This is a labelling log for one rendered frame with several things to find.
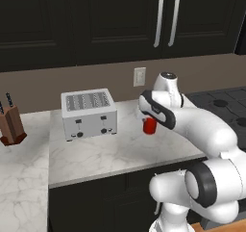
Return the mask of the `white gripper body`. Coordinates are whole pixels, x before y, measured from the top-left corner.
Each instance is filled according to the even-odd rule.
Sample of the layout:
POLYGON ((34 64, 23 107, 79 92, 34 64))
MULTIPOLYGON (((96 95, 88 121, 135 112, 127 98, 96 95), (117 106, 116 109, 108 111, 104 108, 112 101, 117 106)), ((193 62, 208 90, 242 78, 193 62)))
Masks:
POLYGON ((147 118, 147 115, 145 115, 141 110, 137 109, 137 118, 141 119, 142 121, 145 121, 147 118))

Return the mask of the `white wall outlet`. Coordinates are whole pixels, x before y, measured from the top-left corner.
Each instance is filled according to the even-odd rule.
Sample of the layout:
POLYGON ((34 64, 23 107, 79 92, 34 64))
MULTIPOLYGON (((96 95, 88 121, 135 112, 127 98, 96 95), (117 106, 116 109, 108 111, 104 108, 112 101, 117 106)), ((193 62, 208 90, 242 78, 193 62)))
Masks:
POLYGON ((136 67, 134 70, 134 86, 140 87, 145 85, 146 68, 136 67))

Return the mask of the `silver four-slot toaster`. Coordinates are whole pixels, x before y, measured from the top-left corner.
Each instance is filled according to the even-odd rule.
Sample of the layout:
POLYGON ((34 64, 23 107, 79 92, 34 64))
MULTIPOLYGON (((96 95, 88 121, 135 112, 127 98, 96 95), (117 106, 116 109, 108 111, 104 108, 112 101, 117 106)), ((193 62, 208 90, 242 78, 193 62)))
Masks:
POLYGON ((84 139, 117 133, 117 109, 108 89, 61 94, 65 139, 84 139))

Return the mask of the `dark wall cupboard door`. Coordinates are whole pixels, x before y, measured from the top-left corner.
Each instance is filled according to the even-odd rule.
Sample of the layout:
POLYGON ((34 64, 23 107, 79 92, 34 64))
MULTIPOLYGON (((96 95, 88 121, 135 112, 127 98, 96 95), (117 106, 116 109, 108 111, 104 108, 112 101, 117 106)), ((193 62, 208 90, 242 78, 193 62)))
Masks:
POLYGON ((166 15, 167 44, 164 53, 167 57, 188 57, 230 53, 234 45, 231 26, 236 0, 180 0, 176 36, 169 47, 174 2, 166 15))
POLYGON ((75 0, 79 64, 158 59, 154 47, 159 0, 75 0))
POLYGON ((0 0, 0 73, 75 64, 69 0, 0 0))

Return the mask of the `black hob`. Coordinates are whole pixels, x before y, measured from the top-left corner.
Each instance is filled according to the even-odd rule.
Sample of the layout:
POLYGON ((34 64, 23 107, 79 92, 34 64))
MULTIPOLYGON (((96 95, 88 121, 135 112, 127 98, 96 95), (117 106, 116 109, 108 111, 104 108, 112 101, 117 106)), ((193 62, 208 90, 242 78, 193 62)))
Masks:
POLYGON ((193 92, 185 96, 197 107, 227 122, 237 135, 238 147, 246 152, 246 87, 193 92))

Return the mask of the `red soda can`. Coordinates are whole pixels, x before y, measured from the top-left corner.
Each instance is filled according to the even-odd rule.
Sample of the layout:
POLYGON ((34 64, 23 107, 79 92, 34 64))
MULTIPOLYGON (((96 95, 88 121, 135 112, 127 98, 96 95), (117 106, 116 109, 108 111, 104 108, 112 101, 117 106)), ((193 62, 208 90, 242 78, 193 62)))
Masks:
POLYGON ((143 119, 143 132, 147 135, 156 133, 157 121, 154 118, 146 117, 143 119))

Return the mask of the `brown wooden knife block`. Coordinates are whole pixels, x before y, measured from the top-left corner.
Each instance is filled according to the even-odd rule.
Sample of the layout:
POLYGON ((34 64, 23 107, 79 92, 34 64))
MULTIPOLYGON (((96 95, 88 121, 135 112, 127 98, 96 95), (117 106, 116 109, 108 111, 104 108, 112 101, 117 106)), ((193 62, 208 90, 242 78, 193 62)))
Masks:
POLYGON ((0 133, 0 141, 5 146, 19 144, 27 137, 16 106, 5 107, 4 113, 0 113, 0 133))

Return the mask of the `dark range hood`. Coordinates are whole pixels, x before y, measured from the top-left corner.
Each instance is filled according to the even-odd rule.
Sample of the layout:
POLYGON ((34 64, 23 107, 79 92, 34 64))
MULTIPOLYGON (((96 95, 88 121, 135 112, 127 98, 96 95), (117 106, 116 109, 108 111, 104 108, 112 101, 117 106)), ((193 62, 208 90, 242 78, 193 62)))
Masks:
POLYGON ((244 12, 240 22, 234 53, 236 55, 246 55, 246 0, 244 2, 244 12))

